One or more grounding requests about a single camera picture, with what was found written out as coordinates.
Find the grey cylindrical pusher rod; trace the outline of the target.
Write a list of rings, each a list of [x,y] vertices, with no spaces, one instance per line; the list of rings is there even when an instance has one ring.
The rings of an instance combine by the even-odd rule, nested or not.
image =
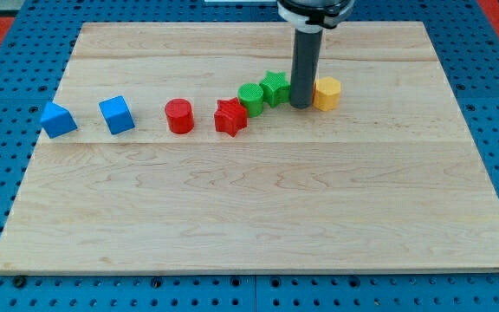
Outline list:
[[[305,109],[312,104],[321,40],[321,30],[315,33],[295,30],[290,78],[292,107]]]

